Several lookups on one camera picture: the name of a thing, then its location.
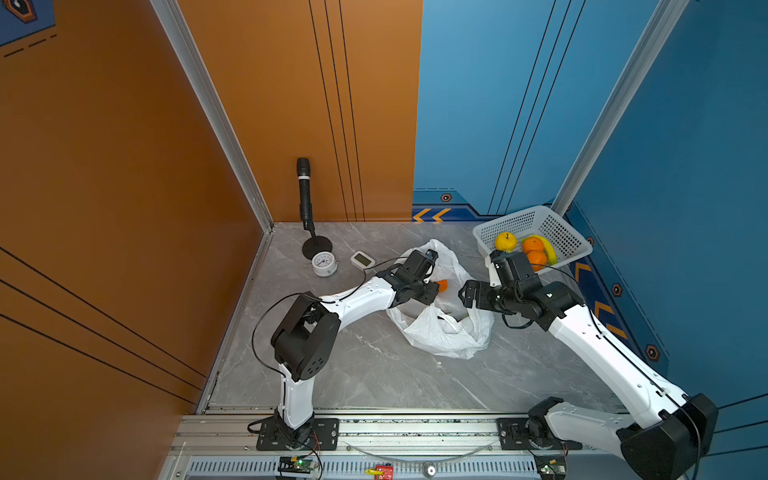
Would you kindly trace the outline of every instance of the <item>basket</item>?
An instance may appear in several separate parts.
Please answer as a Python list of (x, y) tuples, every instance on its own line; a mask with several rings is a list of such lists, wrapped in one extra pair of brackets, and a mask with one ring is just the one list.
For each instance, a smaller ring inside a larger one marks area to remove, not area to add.
[(522, 251), (523, 239), (531, 235), (541, 235), (549, 240), (558, 255), (558, 262), (552, 265), (554, 268), (592, 253), (592, 245), (579, 232), (563, 220), (563, 217), (541, 205), (480, 223), (473, 228), (472, 235), (478, 241), (480, 254), (484, 257), (490, 255), (495, 250), (496, 237), (504, 232), (512, 233), (518, 238), (518, 245), (513, 250), (515, 252)]

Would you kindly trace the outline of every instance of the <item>robotic arm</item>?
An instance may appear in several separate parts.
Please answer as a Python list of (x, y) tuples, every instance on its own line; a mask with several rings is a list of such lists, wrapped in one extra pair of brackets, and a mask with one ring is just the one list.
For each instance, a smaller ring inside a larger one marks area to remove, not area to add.
[[(275, 416), (291, 444), (303, 445), (312, 430), (314, 376), (338, 331), (411, 298), (429, 305), (439, 289), (429, 282), (436, 259), (432, 250), (414, 250), (404, 263), (378, 272), (358, 289), (296, 299), (271, 342), (284, 375)], [(709, 451), (717, 407), (706, 396), (690, 397), (653, 371), (563, 283), (543, 286), (523, 253), (495, 251), (489, 269), (493, 283), (469, 280), (459, 291), (464, 305), (533, 320), (576, 352), (630, 413), (596, 412), (550, 397), (528, 412), (528, 434), (535, 443), (582, 442), (624, 458), (648, 480), (674, 480)]]

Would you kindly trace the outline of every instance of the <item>orange wall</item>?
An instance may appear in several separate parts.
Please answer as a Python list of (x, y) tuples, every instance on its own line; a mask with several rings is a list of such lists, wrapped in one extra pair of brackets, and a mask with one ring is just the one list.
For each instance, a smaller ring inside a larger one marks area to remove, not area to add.
[(55, 14), (0, 48), (0, 476), (156, 478), (262, 232), (150, 2)]
[(181, 0), (275, 221), (409, 220), (422, 2)]

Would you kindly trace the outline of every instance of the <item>orange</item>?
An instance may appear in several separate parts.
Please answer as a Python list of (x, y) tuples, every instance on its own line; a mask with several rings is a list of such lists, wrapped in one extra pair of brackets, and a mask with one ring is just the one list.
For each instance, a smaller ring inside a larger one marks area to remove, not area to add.
[(547, 264), (547, 254), (544, 252), (539, 252), (538, 250), (531, 250), (526, 255), (528, 256), (528, 261), (531, 262), (531, 265), (533, 266), (533, 271), (535, 272), (538, 272), (539, 270), (544, 268), (543, 265)]
[(528, 252), (543, 252), (544, 251), (544, 242), (539, 240), (536, 237), (531, 237), (525, 239), (525, 242), (523, 242), (523, 253), (528, 255)]

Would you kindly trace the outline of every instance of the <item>black microphone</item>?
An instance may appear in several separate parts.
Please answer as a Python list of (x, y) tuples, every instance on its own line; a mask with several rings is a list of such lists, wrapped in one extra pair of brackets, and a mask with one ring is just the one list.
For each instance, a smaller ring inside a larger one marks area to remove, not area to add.
[(315, 222), (312, 218), (312, 200), (310, 197), (310, 159), (300, 158), (296, 160), (296, 173), (299, 175), (299, 215), (304, 224), (304, 230), (309, 230), (312, 237), (301, 247), (301, 251), (308, 259), (312, 259), (320, 252), (329, 252), (333, 249), (331, 241), (325, 237), (315, 235)]
[(315, 223), (312, 220), (312, 201), (310, 197), (310, 159), (300, 158), (296, 161), (296, 173), (299, 175), (299, 212), (304, 230), (315, 234)]

